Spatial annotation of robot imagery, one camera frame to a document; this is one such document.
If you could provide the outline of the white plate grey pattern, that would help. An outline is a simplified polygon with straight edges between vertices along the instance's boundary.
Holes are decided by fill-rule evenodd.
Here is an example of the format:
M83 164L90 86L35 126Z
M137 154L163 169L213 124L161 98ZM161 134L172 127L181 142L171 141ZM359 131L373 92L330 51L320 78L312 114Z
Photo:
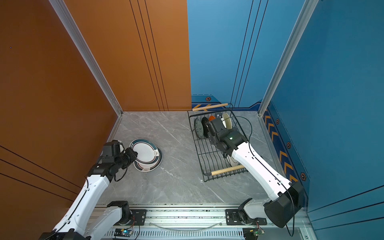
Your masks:
M239 165L239 162L235 160L232 156L227 155L227 161L231 167L235 167Z

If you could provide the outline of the black wire dish rack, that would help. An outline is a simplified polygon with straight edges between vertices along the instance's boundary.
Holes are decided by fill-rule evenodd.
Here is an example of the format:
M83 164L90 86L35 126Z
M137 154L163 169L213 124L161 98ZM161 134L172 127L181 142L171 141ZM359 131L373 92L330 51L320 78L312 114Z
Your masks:
M231 110L189 112L189 123L203 181L246 172L233 151L248 138Z

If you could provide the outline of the white plate green rim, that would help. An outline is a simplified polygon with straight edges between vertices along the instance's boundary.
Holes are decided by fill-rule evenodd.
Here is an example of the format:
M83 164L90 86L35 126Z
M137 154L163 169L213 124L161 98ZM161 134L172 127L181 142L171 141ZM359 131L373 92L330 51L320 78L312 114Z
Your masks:
M141 164L151 165L160 158L159 149L148 140L136 139L131 142L130 148L138 153L136 161Z

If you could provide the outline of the white plate dark rim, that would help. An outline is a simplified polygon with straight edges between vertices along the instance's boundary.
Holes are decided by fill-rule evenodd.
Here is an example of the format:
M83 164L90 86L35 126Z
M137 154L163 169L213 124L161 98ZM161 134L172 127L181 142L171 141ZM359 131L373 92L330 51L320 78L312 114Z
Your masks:
M134 162L134 167L136 170L138 170L139 172L143 172L143 173L146 173L146 172L150 172L154 169L156 169L162 162L163 160L163 153L160 149L157 150L158 152L158 155L156 156L156 161L152 164L141 164L137 161Z

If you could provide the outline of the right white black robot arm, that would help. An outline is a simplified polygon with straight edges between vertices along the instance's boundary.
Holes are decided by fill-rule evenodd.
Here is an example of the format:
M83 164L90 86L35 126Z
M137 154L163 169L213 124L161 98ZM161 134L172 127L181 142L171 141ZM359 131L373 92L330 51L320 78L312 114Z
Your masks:
M257 218L268 218L279 228L289 221L305 202L305 189L299 182L292 183L275 171L251 146L250 140L238 129L228 128L225 119L215 118L203 124L210 143L223 154L239 162L263 187L268 198L263 202L253 199L239 207L239 218L250 225Z

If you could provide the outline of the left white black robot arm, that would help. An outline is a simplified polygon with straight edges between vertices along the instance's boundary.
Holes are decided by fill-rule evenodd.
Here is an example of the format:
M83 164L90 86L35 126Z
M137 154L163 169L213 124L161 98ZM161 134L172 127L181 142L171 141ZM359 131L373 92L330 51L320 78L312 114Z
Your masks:
M89 170L81 192L54 229L42 233L41 240L100 240L115 224L126 225L134 220L127 201L113 201L95 222L89 219L103 192L116 179L119 170L126 170L138 153L125 148L117 140L104 144L102 153Z

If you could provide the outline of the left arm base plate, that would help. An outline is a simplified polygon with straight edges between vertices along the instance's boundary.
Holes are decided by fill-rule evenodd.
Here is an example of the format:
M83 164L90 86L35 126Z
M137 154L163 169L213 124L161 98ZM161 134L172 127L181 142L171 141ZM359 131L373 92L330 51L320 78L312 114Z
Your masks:
M146 209L133 209L128 214L123 213L122 219L116 222L114 226L143 226L146 216Z

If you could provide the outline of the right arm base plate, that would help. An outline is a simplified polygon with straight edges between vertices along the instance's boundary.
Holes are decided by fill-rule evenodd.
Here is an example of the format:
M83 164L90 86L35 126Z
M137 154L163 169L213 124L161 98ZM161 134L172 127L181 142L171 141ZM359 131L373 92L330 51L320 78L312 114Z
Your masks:
M226 209L226 223L228 226L237 226L237 225L256 225L256 226L266 226L267 219L265 218L255 218L251 219L246 215L244 211L239 209Z

